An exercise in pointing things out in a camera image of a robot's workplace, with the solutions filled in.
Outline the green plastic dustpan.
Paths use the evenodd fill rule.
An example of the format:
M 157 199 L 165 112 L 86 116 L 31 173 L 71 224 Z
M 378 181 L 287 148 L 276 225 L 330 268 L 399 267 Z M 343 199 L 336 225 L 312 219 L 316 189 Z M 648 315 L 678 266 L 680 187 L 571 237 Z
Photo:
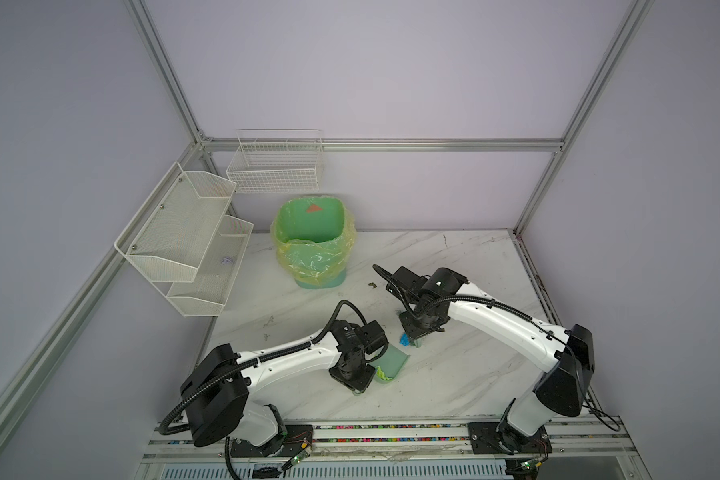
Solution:
M 394 345 L 390 345 L 382 356 L 370 363 L 370 365 L 375 368 L 374 380 L 380 382 L 376 379 L 377 367 L 381 367 L 385 371 L 385 373 L 388 376 L 393 377 L 394 380 L 399 375 L 399 373 L 407 363 L 408 359 L 409 356 L 405 352 L 396 348 Z

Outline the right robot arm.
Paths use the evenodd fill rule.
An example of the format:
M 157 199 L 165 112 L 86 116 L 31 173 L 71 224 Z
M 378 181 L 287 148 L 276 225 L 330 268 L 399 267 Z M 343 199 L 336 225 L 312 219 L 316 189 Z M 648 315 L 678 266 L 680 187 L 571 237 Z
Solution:
M 503 412 L 492 435 L 496 449 L 518 454 L 553 417 L 573 418 L 583 410 L 610 430 L 621 430 L 613 416 L 587 401 L 595 355 L 586 327 L 566 329 L 537 319 L 446 267 L 429 276 L 406 267 L 393 273 L 378 264 L 373 269 L 402 303 L 398 318 L 410 342 L 442 332 L 450 321 L 461 322 L 512 348 L 540 370 L 538 379 Z

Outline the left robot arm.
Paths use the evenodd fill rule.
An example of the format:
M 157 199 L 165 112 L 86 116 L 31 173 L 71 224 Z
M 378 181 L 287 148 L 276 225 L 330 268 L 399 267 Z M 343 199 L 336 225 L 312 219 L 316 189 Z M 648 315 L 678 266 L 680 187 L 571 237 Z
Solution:
M 239 441 L 261 456 L 273 456 L 293 436 L 277 407 L 257 398 L 262 390 L 324 371 L 362 394 L 376 375 L 372 363 L 388 347 L 379 322 L 367 321 L 353 303 L 341 300 L 325 326 L 302 339 L 257 351 L 236 352 L 229 343 L 213 348 L 181 384 L 180 402 L 157 431 L 162 436 L 188 431 L 197 448 Z

